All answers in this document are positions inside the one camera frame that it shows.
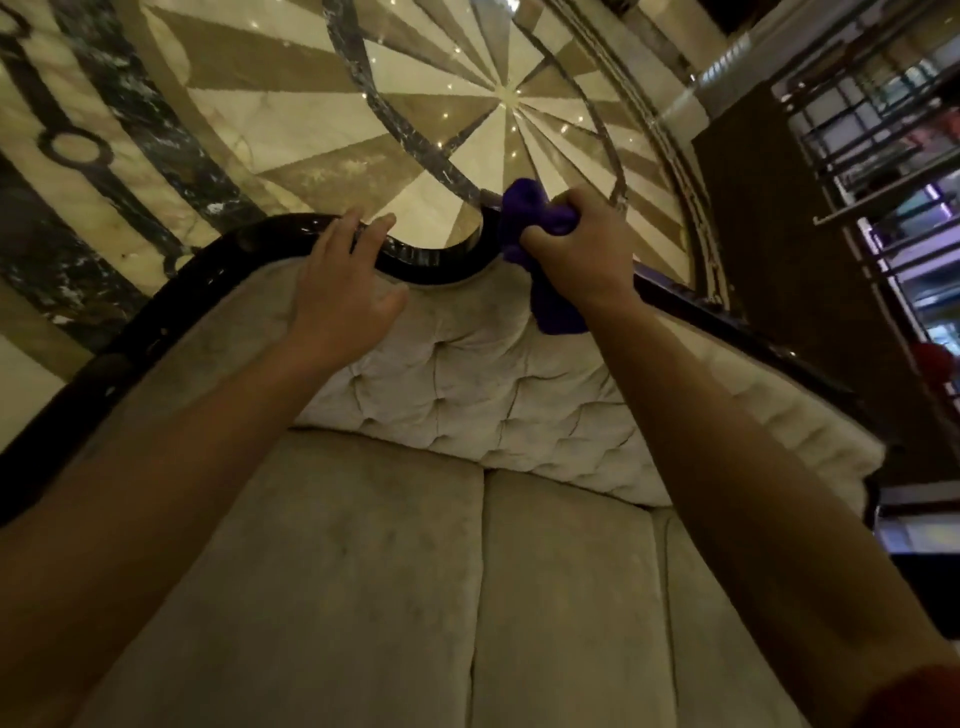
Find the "forearm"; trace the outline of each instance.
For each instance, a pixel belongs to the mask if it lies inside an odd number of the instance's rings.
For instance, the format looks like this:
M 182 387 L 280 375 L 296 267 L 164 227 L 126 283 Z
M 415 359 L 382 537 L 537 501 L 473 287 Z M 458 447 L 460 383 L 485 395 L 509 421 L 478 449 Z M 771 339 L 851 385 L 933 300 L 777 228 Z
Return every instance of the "forearm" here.
M 0 593 L 15 595 L 0 703 L 107 669 L 329 374 L 273 345 L 172 419 L 69 468 L 0 531 Z
M 855 515 L 649 309 L 585 316 L 694 543 L 811 719 L 843 725 L 879 685 L 955 659 Z

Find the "tufted sofa backrest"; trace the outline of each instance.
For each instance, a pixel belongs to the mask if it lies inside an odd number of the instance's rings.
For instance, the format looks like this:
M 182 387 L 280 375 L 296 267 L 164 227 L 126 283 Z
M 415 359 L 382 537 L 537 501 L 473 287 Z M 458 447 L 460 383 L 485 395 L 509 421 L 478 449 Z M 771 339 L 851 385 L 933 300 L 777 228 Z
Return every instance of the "tufted sofa backrest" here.
M 124 397 L 94 441 L 186 404 L 282 335 L 300 261 L 261 268 L 220 301 Z M 388 338 L 334 376 L 297 425 L 359 432 L 631 503 L 668 505 L 592 338 L 541 334 L 529 292 L 529 277 L 502 260 L 460 283 L 415 287 Z M 775 437 L 862 509 L 862 478 L 884 456 L 874 435 L 787 376 L 661 319 Z

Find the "beige velvet upholstery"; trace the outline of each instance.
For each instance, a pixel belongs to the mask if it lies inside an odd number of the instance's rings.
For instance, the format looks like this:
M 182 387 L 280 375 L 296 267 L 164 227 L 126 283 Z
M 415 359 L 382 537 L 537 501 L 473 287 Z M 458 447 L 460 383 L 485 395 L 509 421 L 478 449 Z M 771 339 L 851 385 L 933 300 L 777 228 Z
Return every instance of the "beige velvet upholstery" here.
M 488 476 L 473 728 L 675 724 L 650 515 Z
M 683 523 L 661 517 L 680 728 L 806 726 Z
M 472 463 L 285 435 L 78 725 L 464 725 L 482 494 Z
M 168 352 L 107 426 L 182 406 L 278 338 L 299 265 L 253 274 Z M 503 261 L 456 285 L 415 289 L 387 339 L 334 376 L 299 424 L 668 505 L 592 337 L 540 334 L 529 294 L 529 276 Z M 781 442 L 851 506 L 862 506 L 861 480 L 884 453 L 873 435 L 785 376 L 663 320 Z

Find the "marble inlay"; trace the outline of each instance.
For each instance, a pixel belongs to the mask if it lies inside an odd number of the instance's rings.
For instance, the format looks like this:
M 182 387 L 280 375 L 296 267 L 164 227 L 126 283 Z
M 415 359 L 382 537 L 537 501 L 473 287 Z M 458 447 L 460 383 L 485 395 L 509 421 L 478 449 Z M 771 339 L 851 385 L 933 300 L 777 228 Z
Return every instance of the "marble inlay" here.
M 593 185 L 640 232 L 639 259 L 690 282 L 658 153 L 541 0 L 10 0 L 0 14 L 0 276 L 83 349 L 238 226 L 358 204 L 439 249 L 476 230 L 481 189 L 519 177 L 551 196 Z

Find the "purple cloth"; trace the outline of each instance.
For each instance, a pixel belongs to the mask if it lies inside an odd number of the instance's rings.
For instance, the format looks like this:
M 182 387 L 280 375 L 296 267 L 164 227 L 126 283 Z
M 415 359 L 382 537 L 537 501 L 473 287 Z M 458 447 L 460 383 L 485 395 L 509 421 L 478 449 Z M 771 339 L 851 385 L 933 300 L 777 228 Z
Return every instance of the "purple cloth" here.
M 536 180 L 520 179 L 503 193 L 500 228 L 497 237 L 503 258 L 522 266 L 533 279 L 530 289 L 530 311 L 542 333 L 584 333 L 587 322 L 576 307 L 557 293 L 540 264 L 520 246 L 520 234 L 531 225 L 540 226 L 551 235 L 567 235 L 580 222 L 580 215 L 567 206 L 550 205 L 546 193 Z

